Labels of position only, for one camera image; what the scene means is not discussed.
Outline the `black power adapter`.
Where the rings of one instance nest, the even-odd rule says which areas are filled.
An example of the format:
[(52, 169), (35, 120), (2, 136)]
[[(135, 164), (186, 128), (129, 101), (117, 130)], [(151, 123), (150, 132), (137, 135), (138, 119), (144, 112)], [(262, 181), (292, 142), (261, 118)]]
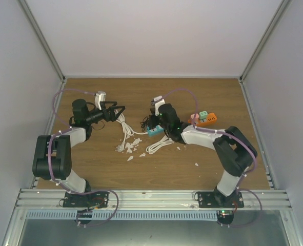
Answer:
[(147, 127), (153, 129), (158, 125), (158, 118), (155, 115), (146, 116), (141, 122), (140, 126), (142, 129), (146, 129)]

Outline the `teal power strip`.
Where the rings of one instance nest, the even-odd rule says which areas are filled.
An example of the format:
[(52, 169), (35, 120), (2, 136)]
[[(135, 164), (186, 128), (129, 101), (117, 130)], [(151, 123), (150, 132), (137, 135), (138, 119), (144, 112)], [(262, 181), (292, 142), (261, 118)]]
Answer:
[(162, 133), (164, 133), (164, 129), (160, 125), (157, 125), (153, 129), (147, 127), (147, 134), (149, 137), (154, 137), (154, 136), (160, 135)]

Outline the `pink charger plug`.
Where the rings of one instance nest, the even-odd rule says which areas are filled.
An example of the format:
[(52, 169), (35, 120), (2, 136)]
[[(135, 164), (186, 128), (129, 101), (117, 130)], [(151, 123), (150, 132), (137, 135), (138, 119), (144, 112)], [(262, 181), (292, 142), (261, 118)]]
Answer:
[(193, 122), (198, 123), (198, 120), (199, 120), (199, 114), (198, 113), (191, 114), (191, 116), (190, 116), (190, 123), (193, 123)]

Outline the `green charger plug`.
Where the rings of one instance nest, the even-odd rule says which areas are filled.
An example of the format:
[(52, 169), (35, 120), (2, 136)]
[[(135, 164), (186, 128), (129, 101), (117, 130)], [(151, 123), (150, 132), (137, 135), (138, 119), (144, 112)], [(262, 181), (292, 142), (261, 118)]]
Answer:
[(203, 121), (203, 120), (206, 120), (207, 119), (207, 116), (208, 116), (208, 112), (207, 111), (201, 111), (199, 112), (199, 120), (200, 121)]

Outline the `orange power strip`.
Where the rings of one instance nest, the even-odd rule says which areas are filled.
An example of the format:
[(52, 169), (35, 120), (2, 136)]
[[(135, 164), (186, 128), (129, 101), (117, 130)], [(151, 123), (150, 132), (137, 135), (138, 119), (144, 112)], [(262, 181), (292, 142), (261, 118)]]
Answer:
[(217, 117), (214, 113), (209, 113), (205, 119), (199, 119), (198, 117), (195, 119), (195, 123), (197, 127), (206, 127), (216, 123)]

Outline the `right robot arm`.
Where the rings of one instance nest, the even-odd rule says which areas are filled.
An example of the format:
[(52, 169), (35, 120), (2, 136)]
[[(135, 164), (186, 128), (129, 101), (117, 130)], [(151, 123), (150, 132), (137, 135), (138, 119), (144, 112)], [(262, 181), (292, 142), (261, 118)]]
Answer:
[(213, 191), (214, 201), (221, 208), (227, 207), (249, 167), (256, 167), (257, 151), (240, 129), (231, 126), (226, 130), (214, 130), (183, 122), (172, 105), (167, 103), (154, 103), (150, 111), (148, 127), (159, 125), (173, 142), (216, 152), (224, 172)]

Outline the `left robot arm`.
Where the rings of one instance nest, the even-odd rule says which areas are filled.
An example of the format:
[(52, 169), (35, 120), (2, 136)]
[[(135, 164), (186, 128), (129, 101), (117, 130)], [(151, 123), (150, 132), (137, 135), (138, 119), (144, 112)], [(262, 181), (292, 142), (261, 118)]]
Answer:
[(72, 103), (73, 116), (69, 129), (53, 135), (40, 135), (36, 141), (32, 172), (35, 177), (54, 182), (68, 193), (75, 194), (81, 207), (92, 203), (93, 195), (87, 180), (72, 169), (71, 149), (89, 140), (93, 124), (101, 120), (114, 122), (126, 109), (115, 101), (101, 101), (93, 109), (88, 102), (77, 99)]

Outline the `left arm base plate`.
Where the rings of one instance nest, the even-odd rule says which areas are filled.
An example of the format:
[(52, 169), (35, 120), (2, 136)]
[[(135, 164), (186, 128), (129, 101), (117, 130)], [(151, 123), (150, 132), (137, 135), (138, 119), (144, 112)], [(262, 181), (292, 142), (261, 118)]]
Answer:
[(60, 201), (63, 208), (106, 208), (108, 206), (109, 192), (101, 191), (89, 195), (76, 195), (65, 193)]

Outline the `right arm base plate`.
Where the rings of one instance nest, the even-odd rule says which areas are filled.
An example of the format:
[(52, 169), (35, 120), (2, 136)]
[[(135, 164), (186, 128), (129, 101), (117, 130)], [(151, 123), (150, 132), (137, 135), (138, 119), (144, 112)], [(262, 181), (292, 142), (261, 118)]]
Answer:
[(197, 191), (194, 199), (198, 202), (199, 208), (243, 208), (244, 201), (241, 192), (236, 190), (229, 196), (223, 195), (220, 191)]

